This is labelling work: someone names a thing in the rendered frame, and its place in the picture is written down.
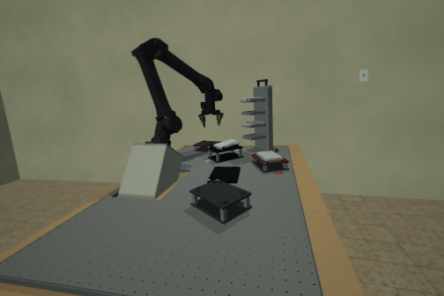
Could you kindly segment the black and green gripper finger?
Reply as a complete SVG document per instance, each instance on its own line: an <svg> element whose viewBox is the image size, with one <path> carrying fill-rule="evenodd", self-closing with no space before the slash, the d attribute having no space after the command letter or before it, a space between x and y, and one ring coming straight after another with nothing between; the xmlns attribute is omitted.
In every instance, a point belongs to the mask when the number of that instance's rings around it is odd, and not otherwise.
<svg viewBox="0 0 444 296"><path fill-rule="evenodd" d="M221 121L223 115L216 115L216 116L217 116L217 122L218 122L218 126L219 126L220 121Z"/></svg>
<svg viewBox="0 0 444 296"><path fill-rule="evenodd" d="M205 128L205 116L198 116L198 117L201 120L203 127Z"/></svg>

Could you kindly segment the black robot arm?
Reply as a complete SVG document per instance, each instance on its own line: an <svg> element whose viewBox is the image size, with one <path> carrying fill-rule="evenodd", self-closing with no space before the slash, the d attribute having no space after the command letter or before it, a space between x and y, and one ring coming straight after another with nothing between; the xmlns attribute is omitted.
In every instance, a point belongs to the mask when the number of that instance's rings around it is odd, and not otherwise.
<svg viewBox="0 0 444 296"><path fill-rule="evenodd" d="M201 93L204 93L205 102L212 103L213 101L220 101L223 99L223 94L220 90L214 88L211 79L198 73L177 56L172 54L168 50L168 45L164 41L159 38L155 39L156 38L153 38L140 44L137 48L131 51L131 54L135 56L139 62L157 111L155 135L151 142L145 143L171 145L169 139L171 137L170 135L178 133L178 131L181 130L182 122L167 101L166 94L153 61L155 58L193 82L198 89L200 89ZM206 111L205 102L201 102L201 109L203 111Z"/></svg>

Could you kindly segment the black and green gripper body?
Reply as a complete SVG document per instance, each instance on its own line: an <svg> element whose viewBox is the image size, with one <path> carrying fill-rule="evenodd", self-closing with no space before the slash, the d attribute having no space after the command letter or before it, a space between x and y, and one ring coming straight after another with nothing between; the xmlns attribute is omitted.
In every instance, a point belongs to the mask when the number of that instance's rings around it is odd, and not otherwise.
<svg viewBox="0 0 444 296"><path fill-rule="evenodd" d="M215 101L213 101L212 103L210 102L205 102L205 106L206 106L206 111L201 111L201 115L199 116L204 116L204 115L222 115L223 113L220 113L220 110L215 109Z"/></svg>

